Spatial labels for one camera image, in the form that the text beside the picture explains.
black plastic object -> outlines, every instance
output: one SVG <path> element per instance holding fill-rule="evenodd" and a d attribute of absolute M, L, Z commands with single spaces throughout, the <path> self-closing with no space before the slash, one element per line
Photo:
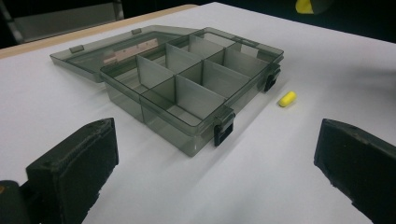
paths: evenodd
<path fill-rule="evenodd" d="M 0 223 L 81 223 L 118 163 L 114 119 L 85 125 L 30 164 L 20 188 L 0 181 Z"/>
<path fill-rule="evenodd" d="M 324 119 L 314 164 L 374 223 L 396 223 L 396 147 Z"/>

yellow object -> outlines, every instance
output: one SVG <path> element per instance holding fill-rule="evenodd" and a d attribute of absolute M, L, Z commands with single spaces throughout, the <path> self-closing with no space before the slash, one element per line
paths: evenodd
<path fill-rule="evenodd" d="M 296 98 L 297 98 L 297 94 L 294 91 L 289 91 L 277 103 L 280 106 L 285 107 L 291 104 Z"/>
<path fill-rule="evenodd" d="M 297 0 L 296 10 L 301 14 L 314 14 L 312 9 L 311 0 Z"/>

plastic organizer box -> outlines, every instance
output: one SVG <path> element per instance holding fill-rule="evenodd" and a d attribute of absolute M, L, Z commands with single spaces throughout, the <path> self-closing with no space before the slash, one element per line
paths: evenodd
<path fill-rule="evenodd" d="M 149 26 L 50 55 L 189 156 L 233 131 L 235 115 L 279 75 L 283 51 L 205 28 Z"/>

black foam block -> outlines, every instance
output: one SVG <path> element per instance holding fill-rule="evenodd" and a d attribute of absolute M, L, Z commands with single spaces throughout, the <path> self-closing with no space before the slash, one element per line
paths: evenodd
<path fill-rule="evenodd" d="M 81 223 L 119 163 L 114 119 L 85 125 L 26 168 L 41 223 Z"/>
<path fill-rule="evenodd" d="M 314 164 L 374 223 L 396 223 L 396 147 L 324 119 Z"/>

box lid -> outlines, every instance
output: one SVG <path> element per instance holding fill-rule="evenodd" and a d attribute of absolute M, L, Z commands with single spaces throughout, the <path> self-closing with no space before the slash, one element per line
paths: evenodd
<path fill-rule="evenodd" d="M 90 44 L 74 46 L 53 53 L 50 57 L 54 63 L 87 79 L 102 82 L 101 67 L 122 61 L 195 31 L 197 30 L 190 28 L 152 25 Z"/>

